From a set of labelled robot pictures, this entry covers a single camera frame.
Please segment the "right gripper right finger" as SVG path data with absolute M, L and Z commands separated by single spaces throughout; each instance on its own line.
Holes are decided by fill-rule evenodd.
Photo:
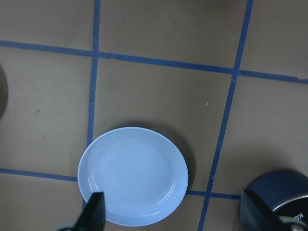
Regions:
M 306 231 L 308 225 L 298 219 L 276 215 L 253 191 L 241 191 L 239 219 L 244 231 Z

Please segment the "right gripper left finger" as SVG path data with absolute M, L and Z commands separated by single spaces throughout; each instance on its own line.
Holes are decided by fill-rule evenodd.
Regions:
M 73 231 L 103 231 L 106 223 L 105 199 L 103 192 L 94 192 L 81 215 L 74 224 Z

